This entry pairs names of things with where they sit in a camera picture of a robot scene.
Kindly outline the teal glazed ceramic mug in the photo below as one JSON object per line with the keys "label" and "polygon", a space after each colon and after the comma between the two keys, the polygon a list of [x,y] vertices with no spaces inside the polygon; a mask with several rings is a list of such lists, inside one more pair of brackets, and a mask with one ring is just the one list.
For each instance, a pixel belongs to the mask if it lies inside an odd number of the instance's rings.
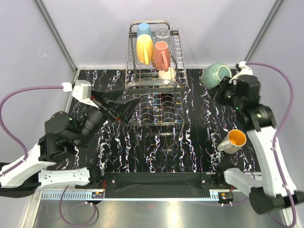
{"label": "teal glazed ceramic mug", "polygon": [[218,86],[226,76],[232,76],[230,68],[223,63],[215,63],[204,69],[201,76],[201,83],[208,90],[213,89]]}

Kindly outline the green interior white mug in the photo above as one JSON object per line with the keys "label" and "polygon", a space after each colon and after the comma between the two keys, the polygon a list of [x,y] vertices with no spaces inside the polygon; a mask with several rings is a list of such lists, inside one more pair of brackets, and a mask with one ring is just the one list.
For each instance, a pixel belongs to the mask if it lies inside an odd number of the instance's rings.
{"label": "green interior white mug", "polygon": [[160,70],[158,72],[158,78],[165,79],[165,80],[175,80],[176,71],[172,67],[169,67],[168,71]]}

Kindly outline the orange interior white mug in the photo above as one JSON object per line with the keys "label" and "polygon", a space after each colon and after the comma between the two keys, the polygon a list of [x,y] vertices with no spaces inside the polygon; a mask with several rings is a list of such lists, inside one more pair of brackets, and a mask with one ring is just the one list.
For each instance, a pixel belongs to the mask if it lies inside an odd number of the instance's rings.
{"label": "orange interior white mug", "polygon": [[226,154],[235,154],[247,142],[246,135],[241,130],[231,130],[226,137],[217,146],[219,152]]}

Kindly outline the clear glass tumbler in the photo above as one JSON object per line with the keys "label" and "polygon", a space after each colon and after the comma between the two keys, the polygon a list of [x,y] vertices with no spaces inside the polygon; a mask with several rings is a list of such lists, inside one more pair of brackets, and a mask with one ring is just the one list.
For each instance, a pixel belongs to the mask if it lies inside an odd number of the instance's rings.
{"label": "clear glass tumbler", "polygon": [[160,29],[158,31],[156,31],[155,33],[155,41],[156,42],[161,42],[164,41],[166,42],[168,45],[170,44],[170,31],[167,29]]}

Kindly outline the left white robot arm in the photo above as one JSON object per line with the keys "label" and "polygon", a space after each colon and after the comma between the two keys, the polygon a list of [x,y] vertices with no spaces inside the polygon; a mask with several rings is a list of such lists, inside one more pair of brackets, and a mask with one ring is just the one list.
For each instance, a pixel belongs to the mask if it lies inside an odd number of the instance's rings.
{"label": "left white robot arm", "polygon": [[12,163],[0,164],[0,195],[23,198],[36,190],[73,185],[77,189],[96,189],[104,184],[104,169],[89,165],[67,171],[48,171],[55,165],[85,148],[107,121],[129,123],[140,99],[119,102],[122,90],[107,92],[75,86],[72,97],[85,104],[82,120],[57,112],[45,122],[45,135],[24,156]]}

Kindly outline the pink handled white mug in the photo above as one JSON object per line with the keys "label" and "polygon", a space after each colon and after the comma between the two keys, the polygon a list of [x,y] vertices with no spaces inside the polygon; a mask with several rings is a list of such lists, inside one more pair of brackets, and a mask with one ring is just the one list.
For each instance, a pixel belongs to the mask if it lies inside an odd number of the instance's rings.
{"label": "pink handled white mug", "polygon": [[153,49],[152,65],[157,70],[167,72],[170,67],[170,51],[167,42],[156,42]]}

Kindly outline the light blue plastic cup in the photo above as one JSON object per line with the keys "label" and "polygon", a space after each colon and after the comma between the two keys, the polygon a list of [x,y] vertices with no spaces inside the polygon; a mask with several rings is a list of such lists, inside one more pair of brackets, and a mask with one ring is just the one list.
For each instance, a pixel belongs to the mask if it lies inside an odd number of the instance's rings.
{"label": "light blue plastic cup", "polygon": [[152,38],[152,30],[148,23],[140,23],[137,27],[137,37],[140,35],[149,35]]}

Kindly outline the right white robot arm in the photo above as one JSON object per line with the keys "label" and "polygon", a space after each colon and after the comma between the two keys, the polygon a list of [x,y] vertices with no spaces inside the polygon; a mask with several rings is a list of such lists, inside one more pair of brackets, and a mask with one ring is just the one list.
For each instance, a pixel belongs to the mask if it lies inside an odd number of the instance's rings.
{"label": "right white robot arm", "polygon": [[236,187],[248,196],[251,207],[257,214],[276,208],[284,209],[304,201],[304,193],[292,182],[279,143],[273,137],[276,121],[270,107],[259,102],[260,82],[256,76],[241,75],[237,78],[224,77],[220,84],[209,90],[214,101],[231,106],[237,120],[250,139],[257,155],[262,180],[257,181],[242,171],[227,164],[220,164],[216,185],[225,189]]}

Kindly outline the pale yellow mug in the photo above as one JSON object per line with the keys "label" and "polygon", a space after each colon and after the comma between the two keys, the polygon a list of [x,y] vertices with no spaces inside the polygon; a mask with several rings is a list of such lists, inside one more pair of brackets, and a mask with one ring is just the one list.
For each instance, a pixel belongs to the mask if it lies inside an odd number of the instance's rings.
{"label": "pale yellow mug", "polygon": [[142,34],[137,38],[136,54],[140,63],[148,66],[152,62],[153,49],[154,45],[151,36]]}

